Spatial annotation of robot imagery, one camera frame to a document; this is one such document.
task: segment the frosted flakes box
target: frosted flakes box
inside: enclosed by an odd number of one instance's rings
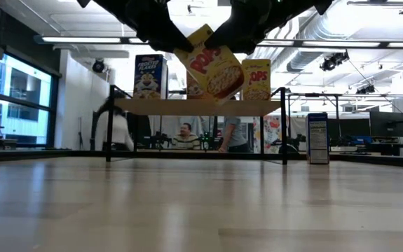
[[[204,46],[211,34],[213,31],[210,27],[203,25],[187,38],[195,48],[193,52],[176,49],[175,55],[198,82],[201,90],[216,103],[223,104],[239,92],[244,83],[248,83],[250,76],[226,46],[214,49]]]
[[[165,99],[167,61],[163,55],[137,55],[133,99]]]
[[[187,72],[187,99],[213,99],[213,97],[201,89],[200,84]]]
[[[243,68],[250,75],[250,81],[243,87],[244,100],[271,99],[271,61],[269,59],[244,59]]]

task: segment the man sitting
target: man sitting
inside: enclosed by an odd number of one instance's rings
[[[192,134],[192,125],[184,123],[181,125],[179,134],[172,139],[172,147],[179,150],[199,150],[200,140]]]

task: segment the gray shirt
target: gray shirt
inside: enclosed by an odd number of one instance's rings
[[[247,143],[246,139],[243,138],[242,135],[241,122],[242,121],[239,118],[233,116],[228,116],[224,118],[224,126],[221,132],[223,137],[226,136],[226,129],[228,128],[228,126],[235,125],[235,129],[232,131],[231,140],[229,140],[228,147],[241,146]]]

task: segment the person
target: person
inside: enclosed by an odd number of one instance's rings
[[[220,153],[248,153],[250,148],[242,134],[241,120],[235,116],[226,116],[221,134],[223,143],[218,150]]]
[[[179,134],[172,139],[172,147],[179,150],[199,150],[200,140],[195,134],[192,134],[192,125],[183,123]]]
[[[117,92],[114,94],[115,98],[125,98],[124,94]],[[95,130],[95,150],[102,151],[107,149],[107,135],[108,135],[108,99],[100,107],[97,112],[99,116],[97,121],[97,128]],[[123,115],[123,109],[115,106],[114,116],[112,122],[112,146],[116,151],[133,151],[134,143],[132,142],[128,123]]]

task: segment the wooden floor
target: wooden floor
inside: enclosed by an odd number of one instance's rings
[[[0,252],[403,252],[403,169],[333,162],[0,163]]]

